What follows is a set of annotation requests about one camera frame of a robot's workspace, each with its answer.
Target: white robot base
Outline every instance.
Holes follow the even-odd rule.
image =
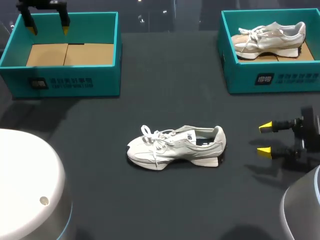
[[[55,150],[32,134],[0,129],[0,240],[73,240],[73,204]]]
[[[290,186],[280,203],[280,222],[288,240],[320,239],[320,166]]]

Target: shoe insole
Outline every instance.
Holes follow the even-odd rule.
[[[197,138],[195,144],[198,146],[207,146],[212,144],[215,141],[215,138]]]

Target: shoe box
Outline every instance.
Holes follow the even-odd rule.
[[[14,98],[108,97],[120,94],[122,40],[117,12],[32,14],[37,35],[19,15],[0,60]]]
[[[238,59],[231,37],[238,28],[254,29],[273,22],[306,24],[305,41],[297,58],[262,55]],[[320,91],[320,12],[310,9],[227,10],[221,12],[217,48],[231,94]]]

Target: shoelace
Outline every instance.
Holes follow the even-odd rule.
[[[170,138],[175,135],[175,133],[172,133],[174,130],[168,129],[164,131],[155,131],[153,134],[150,131],[150,128],[146,125],[142,125],[141,132],[143,135],[148,138],[148,140],[153,143],[153,158],[155,161],[156,167],[158,167],[158,161],[157,161],[157,150],[163,148],[166,144],[173,146],[173,144],[170,142]]]
[[[248,40],[246,41],[244,47],[241,50],[241,53],[244,51],[244,49],[248,46],[250,40],[255,40],[258,44],[259,37],[266,37],[267,34],[264,33],[265,26],[257,26],[252,30],[247,30],[239,27],[239,32],[242,35],[248,35]]]

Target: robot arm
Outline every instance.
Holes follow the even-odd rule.
[[[293,160],[302,159],[310,168],[310,162],[306,153],[320,152],[320,121],[319,116],[314,115],[311,106],[301,109],[301,117],[287,121],[271,121],[259,127],[261,133],[277,133],[281,130],[292,129],[294,133],[294,147],[276,148],[260,147],[258,155],[270,159],[290,157]]]
[[[70,18],[67,12],[67,2],[60,0],[19,0],[16,7],[21,12],[24,25],[34,34],[38,34],[37,26],[32,18],[28,7],[38,10],[57,10],[61,19],[64,35],[67,35],[70,25]]]

